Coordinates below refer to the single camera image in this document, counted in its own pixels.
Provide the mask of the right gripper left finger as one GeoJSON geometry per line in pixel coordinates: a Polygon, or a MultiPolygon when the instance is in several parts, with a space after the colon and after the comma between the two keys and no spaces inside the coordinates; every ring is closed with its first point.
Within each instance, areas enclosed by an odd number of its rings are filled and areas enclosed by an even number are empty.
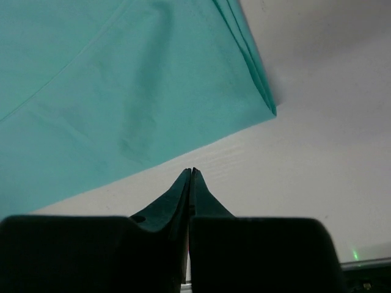
{"type": "Polygon", "coordinates": [[[13,215],[1,222],[2,292],[179,292],[191,170],[132,216],[13,215]]]}

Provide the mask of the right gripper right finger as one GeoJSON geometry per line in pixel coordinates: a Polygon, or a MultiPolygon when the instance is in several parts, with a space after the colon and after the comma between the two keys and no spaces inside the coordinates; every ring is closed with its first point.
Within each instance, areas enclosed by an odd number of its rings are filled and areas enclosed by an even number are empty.
{"type": "Polygon", "coordinates": [[[234,216],[198,169],[189,199],[193,292],[346,292],[333,241],[320,221],[234,216]]]}

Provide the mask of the teal t-shirt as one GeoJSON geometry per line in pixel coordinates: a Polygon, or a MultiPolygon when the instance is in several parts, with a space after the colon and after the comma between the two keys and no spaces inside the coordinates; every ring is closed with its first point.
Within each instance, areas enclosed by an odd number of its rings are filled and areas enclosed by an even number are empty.
{"type": "Polygon", "coordinates": [[[270,120],[238,1],[2,1],[1,216],[270,120]]]}

